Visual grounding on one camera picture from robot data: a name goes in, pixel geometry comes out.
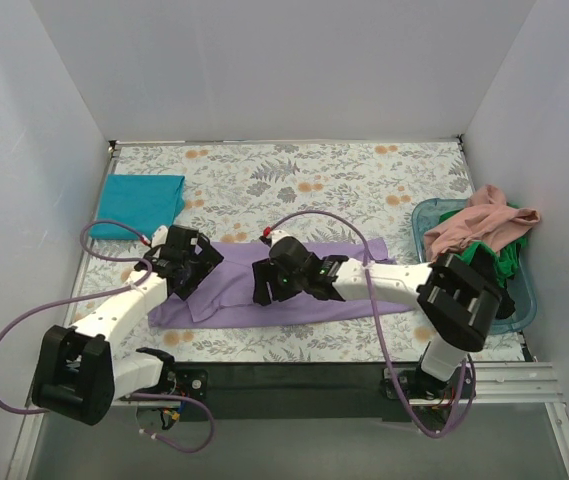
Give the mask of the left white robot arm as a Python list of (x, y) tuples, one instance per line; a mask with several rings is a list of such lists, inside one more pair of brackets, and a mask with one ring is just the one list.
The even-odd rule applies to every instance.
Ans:
[(33, 403), (95, 425), (120, 398), (136, 393), (169, 398), (177, 386), (173, 356), (140, 348), (117, 360), (113, 350), (167, 299), (187, 299), (222, 260), (199, 231), (159, 227), (123, 292), (109, 296), (73, 325), (53, 326), (45, 333), (33, 378)]

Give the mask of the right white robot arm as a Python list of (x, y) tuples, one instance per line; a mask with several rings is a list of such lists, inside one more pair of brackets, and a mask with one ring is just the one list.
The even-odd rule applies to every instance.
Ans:
[(363, 262), (345, 255), (323, 258), (288, 233), (261, 236), (268, 257), (253, 264), (253, 302), (267, 306), (300, 293), (320, 301), (374, 299), (421, 310), (435, 328), (414, 374), (417, 389), (439, 397), (453, 384), (458, 365), (484, 348), (502, 294), (454, 254), (414, 265)]

